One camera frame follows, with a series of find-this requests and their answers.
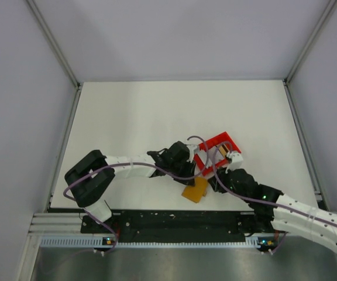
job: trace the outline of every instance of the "gray wall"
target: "gray wall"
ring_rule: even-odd
[[[0,281],[43,210],[74,89],[22,0],[0,0]]]
[[[331,206],[337,210],[337,9],[291,89]]]
[[[36,0],[81,81],[284,78],[328,0]]]

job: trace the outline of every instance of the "white table surface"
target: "white table surface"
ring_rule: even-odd
[[[159,81],[84,83],[51,207],[77,208],[62,195],[64,175],[93,149],[133,156],[224,131],[255,180],[317,206],[281,81]],[[113,181],[104,199],[111,208],[250,210],[210,186],[196,204],[181,196],[183,188],[166,176],[132,178]]]

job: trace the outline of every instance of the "wooden block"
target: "wooden block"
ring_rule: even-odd
[[[192,202],[198,203],[202,196],[206,196],[208,181],[203,177],[196,177],[194,183],[195,186],[186,186],[181,195]]]

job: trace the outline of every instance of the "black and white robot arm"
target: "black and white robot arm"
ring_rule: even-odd
[[[149,151],[135,157],[104,156],[99,150],[93,150],[66,173],[65,180],[71,185],[92,171],[112,166],[81,180],[71,188],[77,205],[105,222],[112,217],[112,212],[102,195],[111,181],[164,176],[166,173],[163,171],[166,171],[174,176],[175,181],[193,186],[193,158],[198,151],[197,145],[185,145],[182,142],[176,142],[168,149]],[[226,158],[229,160],[228,167],[220,167],[216,171],[223,187],[215,176],[208,180],[214,191],[226,193],[229,189],[234,195],[242,197],[254,209],[256,222],[271,224],[275,230],[302,236],[337,253],[337,214],[300,203],[281,190],[259,184],[253,176],[240,169],[243,161],[240,153],[229,152]]]

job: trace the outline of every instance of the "metal frame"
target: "metal frame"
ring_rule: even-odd
[[[50,198],[52,192],[55,188],[55,183],[59,176],[59,170],[61,163],[63,161],[64,152],[66,150],[68,138],[70,136],[71,127],[73,124],[73,120],[75,117],[76,108],[80,99],[81,94],[81,84],[78,82],[75,74],[73,73],[69,63],[67,62],[63,52],[61,51],[56,39],[54,38],[51,30],[49,29],[43,15],[39,11],[35,0],[24,0],[31,11],[32,15],[37,21],[39,28],[43,32],[43,36],[47,40],[51,50],[53,51],[56,59],[58,60],[59,64],[62,66],[63,70],[67,74],[68,78],[70,79],[71,83],[76,89],[76,94],[74,95],[73,105],[71,107],[71,111],[68,115],[68,122],[67,126],[64,130],[61,147],[58,152],[57,163],[53,168],[51,173],[51,182],[50,182],[50,194],[47,200],[46,207],[50,204]],[[327,196],[323,189],[321,189],[320,178],[318,176],[315,163],[312,157],[312,153],[310,150],[310,146],[308,144],[307,138],[305,137],[305,131],[302,125],[302,120],[297,112],[297,106],[295,104],[294,96],[292,95],[289,82],[293,79],[295,74],[297,73],[298,69],[304,62],[307,54],[311,50],[311,47],[317,40],[321,30],[324,28],[325,24],[327,23],[328,19],[330,18],[332,12],[335,10],[337,4],[337,0],[329,0],[328,4],[319,19],[318,23],[316,24],[311,36],[309,37],[307,43],[303,47],[302,51],[300,52],[299,56],[297,57],[296,62],[294,63],[292,69],[290,70],[287,78],[283,81],[284,88],[286,90],[287,99],[290,104],[292,116],[296,125],[298,137],[300,139],[302,151],[305,156],[305,161],[308,166],[308,170],[311,176],[312,184],[314,187],[314,192],[317,199],[321,199],[323,196],[324,202],[328,202]],[[71,237],[96,237],[93,234],[81,234],[81,216],[82,214],[74,214],[74,213],[40,213],[34,214],[32,223],[27,235],[27,240],[25,243],[23,256],[20,261],[18,275],[15,280],[17,281],[29,281],[31,280],[33,268],[35,266],[39,246],[43,236],[48,235],[65,235]],[[268,236],[268,234],[255,234],[254,236],[263,237]]]

